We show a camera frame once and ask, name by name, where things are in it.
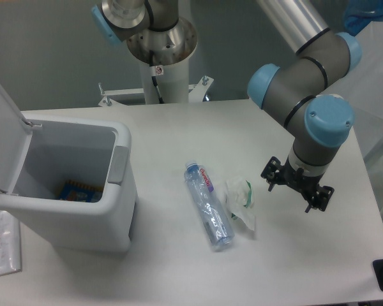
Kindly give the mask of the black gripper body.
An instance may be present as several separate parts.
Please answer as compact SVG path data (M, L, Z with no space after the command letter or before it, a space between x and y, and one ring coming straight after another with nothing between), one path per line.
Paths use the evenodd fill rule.
M283 166L282 175L285 180L284 184L301 193L304 197L312 197L318 191L320 177L307 176L302 168L295 170L289 159Z

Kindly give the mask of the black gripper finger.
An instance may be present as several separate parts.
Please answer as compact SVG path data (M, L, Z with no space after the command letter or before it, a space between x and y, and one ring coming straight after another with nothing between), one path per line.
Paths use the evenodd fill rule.
M260 175L269 184L268 191L272 191L275 185L282 185L281 170L280 160L272 156Z
M334 188L330 186L313 186L311 189L304 190L304 199L308 202L305 213L311 209L326 211L329 200L334 193Z

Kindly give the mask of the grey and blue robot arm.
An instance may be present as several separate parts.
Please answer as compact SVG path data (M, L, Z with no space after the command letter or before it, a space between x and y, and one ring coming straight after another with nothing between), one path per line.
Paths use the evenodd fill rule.
M248 82L248 97L293 137L285 163L272 157L262 178L285 185L325 210L333 188L321 178L354 123L343 98L324 91L361 60L361 47L348 33L333 33L309 1L260 1L259 6L297 56L287 69L259 68ZM125 42L142 67L148 104L190 100L188 59L197 46L192 24L180 17L177 1L102 1L91 10L111 44Z

